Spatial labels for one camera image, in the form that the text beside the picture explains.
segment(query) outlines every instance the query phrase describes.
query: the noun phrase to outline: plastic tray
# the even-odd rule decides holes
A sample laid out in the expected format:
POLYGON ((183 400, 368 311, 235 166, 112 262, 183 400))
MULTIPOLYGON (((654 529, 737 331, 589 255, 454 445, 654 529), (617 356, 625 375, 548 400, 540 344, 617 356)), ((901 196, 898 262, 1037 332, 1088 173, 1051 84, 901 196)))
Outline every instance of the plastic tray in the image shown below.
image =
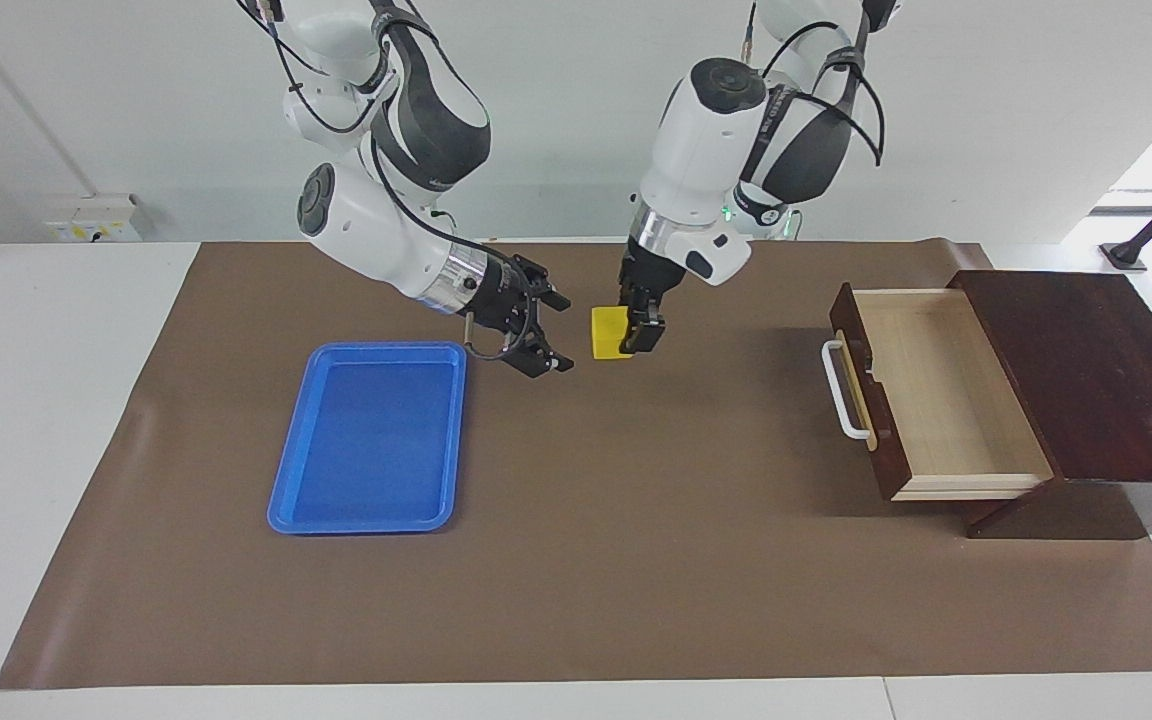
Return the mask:
POLYGON ((422 533, 456 497, 465 350, 332 343, 310 355, 270 526, 286 535, 422 533))

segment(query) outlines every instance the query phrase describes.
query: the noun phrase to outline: wall outlet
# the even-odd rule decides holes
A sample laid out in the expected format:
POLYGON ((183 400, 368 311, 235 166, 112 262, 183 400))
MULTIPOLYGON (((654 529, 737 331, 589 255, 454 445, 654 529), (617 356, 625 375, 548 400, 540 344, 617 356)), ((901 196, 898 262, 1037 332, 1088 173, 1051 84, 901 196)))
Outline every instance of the wall outlet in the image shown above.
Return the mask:
POLYGON ((82 197, 45 225, 59 242, 142 242, 147 228, 131 195, 82 197))

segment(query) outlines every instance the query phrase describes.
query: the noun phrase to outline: yellow block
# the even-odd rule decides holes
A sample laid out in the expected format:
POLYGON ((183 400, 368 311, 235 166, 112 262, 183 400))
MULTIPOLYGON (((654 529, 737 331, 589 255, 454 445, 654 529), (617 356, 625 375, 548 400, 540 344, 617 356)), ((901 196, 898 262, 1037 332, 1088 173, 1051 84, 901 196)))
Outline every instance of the yellow block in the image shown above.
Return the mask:
POLYGON ((622 361, 634 357, 621 353, 621 341, 630 329, 626 305, 594 306, 589 314, 590 340, 594 343, 594 361, 622 361))

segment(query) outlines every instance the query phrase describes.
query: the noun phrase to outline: wooden cabinet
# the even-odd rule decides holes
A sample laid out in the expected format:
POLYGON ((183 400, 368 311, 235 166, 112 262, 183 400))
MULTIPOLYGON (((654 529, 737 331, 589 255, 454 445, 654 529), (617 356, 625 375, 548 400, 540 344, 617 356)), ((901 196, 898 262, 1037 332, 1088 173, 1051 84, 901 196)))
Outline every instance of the wooden cabinet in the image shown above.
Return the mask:
POLYGON ((1121 275, 846 285, 831 321, 887 500, 957 501, 972 537, 1152 532, 1152 313, 1121 275))

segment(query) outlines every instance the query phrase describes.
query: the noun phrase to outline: white handle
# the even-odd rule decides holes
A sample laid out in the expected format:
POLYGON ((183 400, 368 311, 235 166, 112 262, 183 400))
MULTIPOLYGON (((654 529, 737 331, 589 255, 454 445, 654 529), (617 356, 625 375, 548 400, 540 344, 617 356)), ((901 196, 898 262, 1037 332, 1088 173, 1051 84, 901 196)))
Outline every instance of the white handle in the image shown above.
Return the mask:
POLYGON ((847 406, 842 401, 842 386, 838 384, 838 372, 833 369, 833 356, 831 350, 842 350, 841 340, 831 340, 820 346, 820 363, 824 364, 824 377, 829 381, 829 392, 833 395, 833 409, 838 410, 838 426, 842 429, 842 434, 851 439, 869 439, 869 430, 858 429, 851 424, 851 418, 847 416, 847 406))

